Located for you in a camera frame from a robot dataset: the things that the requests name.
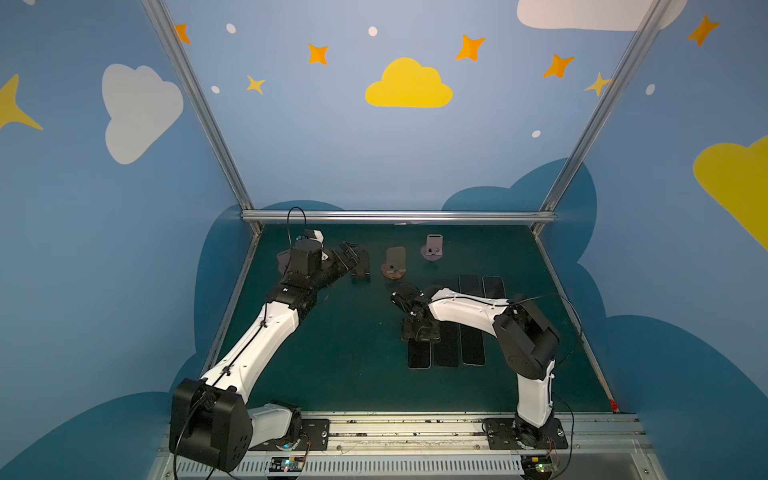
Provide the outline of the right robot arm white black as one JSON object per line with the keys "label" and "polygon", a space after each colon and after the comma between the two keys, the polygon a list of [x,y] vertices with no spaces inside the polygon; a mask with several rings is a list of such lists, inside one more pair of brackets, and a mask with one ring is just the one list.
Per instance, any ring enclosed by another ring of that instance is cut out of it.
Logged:
{"label": "right robot arm white black", "polygon": [[404,313],[401,338],[407,342],[409,366],[424,368],[442,342],[444,323],[485,332],[496,338],[503,357],[517,377],[518,403],[512,421],[484,421],[493,449],[565,448],[562,424],[553,413],[553,380],[560,336],[526,297],[483,298],[432,285],[421,290],[400,284],[390,301]]}

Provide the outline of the pink-edged phone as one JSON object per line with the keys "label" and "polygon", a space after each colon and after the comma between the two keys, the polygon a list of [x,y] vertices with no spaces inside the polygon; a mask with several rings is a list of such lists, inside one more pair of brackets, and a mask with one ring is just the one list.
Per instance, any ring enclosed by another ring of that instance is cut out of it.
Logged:
{"label": "pink-edged phone", "polygon": [[426,370],[431,367],[431,343],[409,339],[407,342],[407,366],[411,370]]}

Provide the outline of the grey round stand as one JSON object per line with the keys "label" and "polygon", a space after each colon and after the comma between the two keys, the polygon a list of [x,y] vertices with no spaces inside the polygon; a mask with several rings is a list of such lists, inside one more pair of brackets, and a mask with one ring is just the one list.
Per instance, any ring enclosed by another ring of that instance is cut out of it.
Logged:
{"label": "grey round stand", "polygon": [[441,234],[428,234],[420,254],[430,262],[440,260],[444,255],[444,237]]}
{"label": "grey round stand", "polygon": [[280,275],[284,275],[288,269],[290,262],[290,251],[284,250],[277,254],[278,272]]}

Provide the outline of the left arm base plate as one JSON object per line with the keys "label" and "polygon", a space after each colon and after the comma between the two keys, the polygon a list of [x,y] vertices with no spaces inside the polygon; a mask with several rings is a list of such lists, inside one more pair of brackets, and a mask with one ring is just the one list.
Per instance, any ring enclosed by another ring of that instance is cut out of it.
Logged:
{"label": "left arm base plate", "polygon": [[285,436],[252,445],[250,451],[326,451],[330,437],[330,420],[327,418],[303,419],[295,438]]}

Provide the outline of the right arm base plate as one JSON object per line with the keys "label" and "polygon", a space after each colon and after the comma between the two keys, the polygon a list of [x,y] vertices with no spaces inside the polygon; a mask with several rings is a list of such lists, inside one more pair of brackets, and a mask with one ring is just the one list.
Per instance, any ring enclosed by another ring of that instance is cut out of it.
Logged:
{"label": "right arm base plate", "polygon": [[566,433],[559,419],[552,417],[541,427],[515,417],[486,418],[482,431],[491,450],[568,449]]}

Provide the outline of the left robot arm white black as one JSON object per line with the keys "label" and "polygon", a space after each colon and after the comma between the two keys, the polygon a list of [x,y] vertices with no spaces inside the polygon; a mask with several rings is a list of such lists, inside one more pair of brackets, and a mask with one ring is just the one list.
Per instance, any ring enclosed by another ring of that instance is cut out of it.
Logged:
{"label": "left robot arm white black", "polygon": [[169,438],[175,459],[231,473],[253,448],[267,443],[292,450],[300,444],[298,407],[273,401],[249,410],[248,399],[279,347],[315,306],[319,291],[363,263],[360,245],[343,242],[329,249],[318,230],[293,244],[282,278],[249,329],[199,379],[185,379],[176,387]]}

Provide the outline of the dark phone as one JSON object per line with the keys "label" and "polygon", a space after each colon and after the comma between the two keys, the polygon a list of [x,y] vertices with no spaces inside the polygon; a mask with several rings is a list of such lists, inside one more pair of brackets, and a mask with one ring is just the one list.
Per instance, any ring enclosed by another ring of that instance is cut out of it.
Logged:
{"label": "dark phone", "polygon": [[459,325],[454,322],[439,324],[439,341],[432,345],[434,364],[438,367],[459,366]]}

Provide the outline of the white-edged phone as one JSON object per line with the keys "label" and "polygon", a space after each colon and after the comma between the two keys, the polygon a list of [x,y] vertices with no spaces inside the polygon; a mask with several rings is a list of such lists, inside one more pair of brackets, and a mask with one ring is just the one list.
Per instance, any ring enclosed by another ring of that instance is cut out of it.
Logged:
{"label": "white-edged phone", "polygon": [[485,298],[504,299],[506,297],[504,280],[499,276],[483,276],[482,289]]}

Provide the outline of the light blue phone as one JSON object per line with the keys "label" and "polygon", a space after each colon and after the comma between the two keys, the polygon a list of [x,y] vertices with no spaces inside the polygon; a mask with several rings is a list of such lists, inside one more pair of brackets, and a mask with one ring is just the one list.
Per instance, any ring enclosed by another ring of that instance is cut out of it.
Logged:
{"label": "light blue phone", "polygon": [[466,325],[460,326],[461,358],[465,365],[486,364],[483,332]]}

